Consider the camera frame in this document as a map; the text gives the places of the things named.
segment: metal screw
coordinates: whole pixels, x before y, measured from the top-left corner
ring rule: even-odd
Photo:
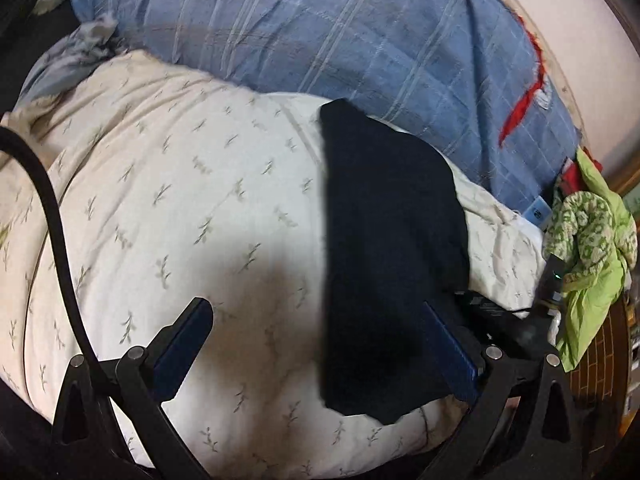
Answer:
[[[82,363],[84,363],[84,356],[82,354],[74,355],[69,361],[69,364],[72,365],[73,368],[78,368]]]
[[[546,362],[552,365],[553,367],[556,367],[560,364],[560,359],[555,354],[548,354],[546,356]]]
[[[143,355],[145,354],[145,349],[142,348],[142,346],[134,346],[133,348],[130,348],[129,351],[127,352],[127,357],[129,359],[140,359]]]
[[[484,353],[489,359],[493,359],[496,361],[502,357],[502,350],[500,350],[495,345],[488,346]]]

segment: wall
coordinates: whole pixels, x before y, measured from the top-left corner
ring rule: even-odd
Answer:
[[[556,56],[605,174],[640,149],[640,57],[604,0],[519,0]]]

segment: black cable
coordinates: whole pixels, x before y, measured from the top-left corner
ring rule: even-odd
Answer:
[[[45,170],[38,156],[33,153],[33,150],[18,134],[2,126],[0,126],[0,151],[12,156],[22,166],[38,192],[49,227],[49,239],[51,240],[53,260],[56,264],[58,284],[60,285],[60,293],[62,293],[62,301],[65,304],[71,330],[76,337],[82,355],[87,360],[92,380],[98,381],[101,385],[109,388],[111,381],[98,362],[80,316],[78,300],[76,300],[76,292],[71,280],[69,261],[66,256],[65,234],[62,229],[58,200],[49,180],[49,175],[47,175],[47,170]]]

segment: blue blanket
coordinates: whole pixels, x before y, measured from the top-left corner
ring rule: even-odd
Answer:
[[[498,146],[536,78],[536,56],[499,0],[72,0],[110,12],[132,47],[261,92],[350,99],[431,143],[524,211],[578,133],[552,90]]]

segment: floral patterned sheet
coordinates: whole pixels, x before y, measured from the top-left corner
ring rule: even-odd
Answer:
[[[214,307],[209,339],[164,405],[210,473],[350,476],[451,435],[465,412],[452,397],[385,427],[322,405],[316,113],[325,99],[258,94],[136,51],[51,102],[4,120],[56,154],[49,177],[98,356],[148,344],[194,296]],[[469,226],[471,288],[507,308],[529,306],[542,238],[452,170]],[[13,161],[0,170],[0,228],[1,377],[52,420],[78,346],[42,208]],[[150,465],[130,422],[118,419],[135,459]]]

